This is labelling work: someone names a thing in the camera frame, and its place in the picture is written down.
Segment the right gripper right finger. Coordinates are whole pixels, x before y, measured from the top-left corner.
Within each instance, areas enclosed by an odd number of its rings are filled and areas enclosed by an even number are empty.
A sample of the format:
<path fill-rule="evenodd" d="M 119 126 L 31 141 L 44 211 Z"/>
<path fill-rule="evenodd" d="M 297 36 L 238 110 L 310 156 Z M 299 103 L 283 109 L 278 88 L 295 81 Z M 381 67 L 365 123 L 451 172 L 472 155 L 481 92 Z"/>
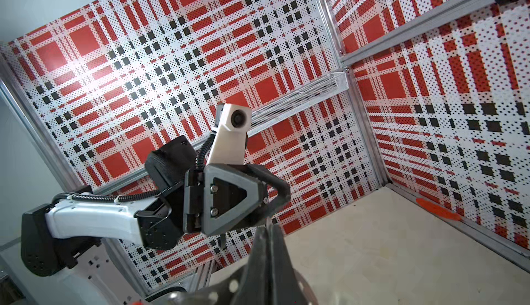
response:
<path fill-rule="evenodd" d="M 293 269 L 284 235 L 278 225 L 269 223 L 270 285 L 272 304 L 306 304 Z"/>

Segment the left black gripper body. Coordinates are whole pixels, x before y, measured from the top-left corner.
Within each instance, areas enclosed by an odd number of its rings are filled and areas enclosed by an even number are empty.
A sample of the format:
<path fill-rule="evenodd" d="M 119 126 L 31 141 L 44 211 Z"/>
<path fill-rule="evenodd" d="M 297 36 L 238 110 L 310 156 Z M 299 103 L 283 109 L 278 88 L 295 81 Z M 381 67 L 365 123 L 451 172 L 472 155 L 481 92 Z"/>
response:
<path fill-rule="evenodd" d="M 186 234 L 201 233 L 203 211 L 204 173 L 192 168 L 184 179 L 183 230 Z"/>

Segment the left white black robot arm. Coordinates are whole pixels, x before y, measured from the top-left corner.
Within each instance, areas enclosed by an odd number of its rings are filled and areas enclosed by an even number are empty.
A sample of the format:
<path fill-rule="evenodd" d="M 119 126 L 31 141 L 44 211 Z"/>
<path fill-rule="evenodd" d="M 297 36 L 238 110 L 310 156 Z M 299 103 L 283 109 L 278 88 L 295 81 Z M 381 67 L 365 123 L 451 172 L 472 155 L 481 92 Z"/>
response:
<path fill-rule="evenodd" d="M 60 275 L 86 304 L 147 304 L 102 246 L 104 238 L 160 251 L 185 235 L 222 235 L 257 226 L 290 201 L 287 182 L 265 166 L 205 164 L 183 136 L 153 151 L 146 170 L 155 190 L 94 195 L 89 186 L 59 193 L 22 215 L 21 257 L 36 276 Z"/>

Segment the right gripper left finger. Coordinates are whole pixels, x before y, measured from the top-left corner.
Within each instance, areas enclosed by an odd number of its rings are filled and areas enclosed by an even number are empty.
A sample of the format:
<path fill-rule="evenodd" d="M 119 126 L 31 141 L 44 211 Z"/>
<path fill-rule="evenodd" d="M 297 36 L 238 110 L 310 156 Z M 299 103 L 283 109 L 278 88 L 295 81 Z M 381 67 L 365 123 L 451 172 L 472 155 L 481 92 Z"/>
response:
<path fill-rule="evenodd" d="M 261 226 L 256 230 L 251 254 L 231 303 L 268 304 L 269 271 L 269 234 L 266 226 Z"/>

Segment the silver keyring with red handle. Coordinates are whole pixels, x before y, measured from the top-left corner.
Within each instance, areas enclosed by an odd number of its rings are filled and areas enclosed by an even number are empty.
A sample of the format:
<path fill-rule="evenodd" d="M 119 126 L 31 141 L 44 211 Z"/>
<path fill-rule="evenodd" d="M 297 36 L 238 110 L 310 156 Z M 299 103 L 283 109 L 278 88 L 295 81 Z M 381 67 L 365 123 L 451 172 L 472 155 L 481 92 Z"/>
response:
<path fill-rule="evenodd" d="M 157 295 L 138 301 L 138 304 L 232 304 L 233 296 L 238 290 L 239 279 L 244 266 L 237 269 L 225 280 L 195 292 L 185 292 L 182 288 L 170 288 Z M 269 271 L 269 303 L 271 303 L 271 285 Z M 317 304 L 318 300 L 306 280 L 295 270 L 299 286 L 306 298 L 306 304 Z"/>

